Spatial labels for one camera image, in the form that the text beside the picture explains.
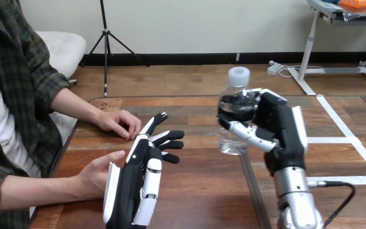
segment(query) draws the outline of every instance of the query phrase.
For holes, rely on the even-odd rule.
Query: forearm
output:
[[[75,95],[68,88],[60,90],[51,103],[51,109],[91,123],[96,123],[97,117],[102,112],[102,110]]]
[[[77,177],[29,178],[7,176],[0,187],[0,210],[85,200]]]

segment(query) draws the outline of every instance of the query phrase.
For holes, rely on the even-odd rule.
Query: power strip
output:
[[[271,75],[276,75],[282,69],[283,66],[281,64],[275,63],[267,69],[267,73]]]

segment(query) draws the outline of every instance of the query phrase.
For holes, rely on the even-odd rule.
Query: black tripod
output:
[[[109,56],[109,63],[110,63],[110,57],[113,56],[112,52],[110,51],[110,44],[109,44],[109,36],[113,37],[118,43],[120,43],[124,48],[126,48],[128,51],[131,52],[131,54],[133,54],[134,56],[137,56],[138,59],[140,61],[142,61],[143,63],[145,63],[145,65],[147,65],[149,67],[149,64],[144,61],[139,55],[137,55],[136,53],[134,53],[131,49],[129,49],[125,44],[123,44],[119,39],[117,39],[117,37],[115,37],[110,30],[107,29],[107,24],[106,24],[106,15],[104,15],[104,5],[103,5],[103,0],[100,0],[100,7],[102,9],[102,17],[103,17],[103,26],[104,26],[104,30],[102,32],[102,35],[100,36],[99,40],[96,42],[95,46],[93,47],[93,49],[91,50],[91,52],[89,53],[89,55],[92,54],[92,52],[96,49],[97,45],[99,44],[99,42],[102,40],[102,38],[104,37],[104,96],[107,97],[107,69],[109,68],[109,66],[107,65],[107,56]]]

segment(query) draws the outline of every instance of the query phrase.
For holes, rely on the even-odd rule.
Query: orange box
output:
[[[366,8],[366,0],[340,0],[339,3],[354,8]]]

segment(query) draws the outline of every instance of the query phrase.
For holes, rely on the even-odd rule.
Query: plastic water bottle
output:
[[[254,116],[255,94],[249,87],[250,70],[234,67],[229,70],[229,84],[220,95],[218,113],[234,117],[237,121],[251,124]],[[222,153],[241,155],[248,145],[218,124],[218,148]]]

